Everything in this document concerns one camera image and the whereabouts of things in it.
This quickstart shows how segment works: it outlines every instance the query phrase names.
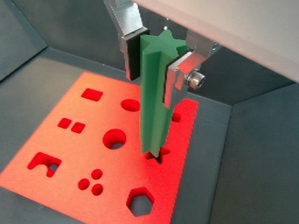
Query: green block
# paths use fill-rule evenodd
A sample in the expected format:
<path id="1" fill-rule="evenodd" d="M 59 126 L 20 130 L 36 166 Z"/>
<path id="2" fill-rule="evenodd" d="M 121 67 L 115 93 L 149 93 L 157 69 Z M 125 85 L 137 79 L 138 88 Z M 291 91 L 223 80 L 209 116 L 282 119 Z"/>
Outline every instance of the green block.
<path id="1" fill-rule="evenodd" d="M 165 76 L 170 63 L 189 47 L 185 40 L 174 39 L 166 30 L 159 36 L 142 35 L 142 151 L 159 157 L 166 143 L 173 111 L 165 106 Z"/>

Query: bolt head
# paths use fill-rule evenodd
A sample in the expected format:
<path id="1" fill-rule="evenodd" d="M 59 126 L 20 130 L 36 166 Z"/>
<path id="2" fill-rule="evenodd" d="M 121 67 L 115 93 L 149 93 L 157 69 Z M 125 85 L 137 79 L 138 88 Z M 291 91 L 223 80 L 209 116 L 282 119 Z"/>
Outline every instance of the bolt head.
<path id="1" fill-rule="evenodd" d="M 198 90 L 198 88 L 202 86 L 205 81 L 206 81 L 206 76 L 202 73 L 199 73 L 198 70 L 193 71 L 186 77 L 186 84 L 194 90 Z"/>

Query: rectangular hole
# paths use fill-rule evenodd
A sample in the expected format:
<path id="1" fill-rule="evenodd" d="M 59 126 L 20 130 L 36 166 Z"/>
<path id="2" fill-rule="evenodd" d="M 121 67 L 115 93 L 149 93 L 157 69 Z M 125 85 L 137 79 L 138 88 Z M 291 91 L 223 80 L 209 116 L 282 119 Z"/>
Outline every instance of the rectangular hole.
<path id="1" fill-rule="evenodd" d="M 86 124 L 82 123 L 82 122 L 75 122 L 72 128 L 71 128 L 71 131 L 75 132 L 75 133 L 82 133 L 82 131 L 85 130 L 86 128 Z"/>
<path id="2" fill-rule="evenodd" d="M 67 129 L 71 126 L 71 119 L 62 118 L 58 126 L 63 129 Z"/>
<path id="3" fill-rule="evenodd" d="M 89 100 L 93 100 L 94 102 L 98 102 L 102 95 L 103 95 L 103 92 L 98 91 L 97 89 L 87 88 L 85 93 L 82 94 L 82 97 Z"/>

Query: red shape sorter board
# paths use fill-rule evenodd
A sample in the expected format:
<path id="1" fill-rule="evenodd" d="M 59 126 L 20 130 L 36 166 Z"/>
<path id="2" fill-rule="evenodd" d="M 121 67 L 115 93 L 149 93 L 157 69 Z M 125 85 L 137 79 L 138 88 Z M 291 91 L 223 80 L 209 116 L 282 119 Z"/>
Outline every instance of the red shape sorter board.
<path id="1" fill-rule="evenodd" d="M 85 73 L 0 175 L 0 186 L 86 223 L 171 222 L 198 102 L 175 109 L 162 163 L 141 153 L 139 86 Z M 135 216 L 145 195 L 153 211 Z"/>

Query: gray floor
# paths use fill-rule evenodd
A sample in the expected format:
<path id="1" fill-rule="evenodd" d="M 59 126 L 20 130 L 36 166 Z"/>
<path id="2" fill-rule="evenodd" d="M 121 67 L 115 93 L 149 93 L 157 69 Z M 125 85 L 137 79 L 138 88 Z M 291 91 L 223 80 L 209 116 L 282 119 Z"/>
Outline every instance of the gray floor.
<path id="1" fill-rule="evenodd" d="M 119 80 L 126 74 L 47 48 L 0 83 L 0 171 L 83 71 Z M 173 223 L 209 223 L 231 106 L 189 94 L 201 102 Z M 2 223 L 79 223 L 0 189 Z"/>

